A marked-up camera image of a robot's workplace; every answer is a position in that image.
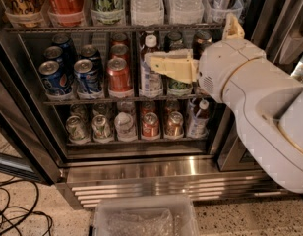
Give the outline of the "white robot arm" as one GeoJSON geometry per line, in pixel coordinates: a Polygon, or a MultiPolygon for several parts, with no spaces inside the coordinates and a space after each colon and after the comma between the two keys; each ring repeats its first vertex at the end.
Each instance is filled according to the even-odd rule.
{"type": "Polygon", "coordinates": [[[303,194],[303,84],[267,59],[244,38],[237,17],[226,16],[222,40],[200,59],[189,49],[145,56],[155,72],[179,82],[197,82],[235,115],[246,149],[281,187],[303,194]]]}

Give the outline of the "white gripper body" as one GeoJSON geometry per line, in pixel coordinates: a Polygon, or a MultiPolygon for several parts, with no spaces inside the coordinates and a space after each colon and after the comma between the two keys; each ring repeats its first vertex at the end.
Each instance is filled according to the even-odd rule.
{"type": "Polygon", "coordinates": [[[202,90],[222,103],[222,91],[232,74],[242,65],[266,53],[246,39],[227,39],[207,47],[199,61],[198,82],[202,90]]]}

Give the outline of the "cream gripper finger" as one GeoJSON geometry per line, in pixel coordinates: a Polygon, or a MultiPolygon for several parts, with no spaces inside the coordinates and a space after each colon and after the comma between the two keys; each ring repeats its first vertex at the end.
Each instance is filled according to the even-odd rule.
{"type": "Polygon", "coordinates": [[[144,61],[153,71],[185,84],[198,78],[199,61],[193,58],[192,49],[147,53],[144,61]]]}
{"type": "Polygon", "coordinates": [[[225,27],[222,39],[243,39],[245,32],[240,25],[238,18],[233,13],[228,13],[225,19],[225,27]]]}

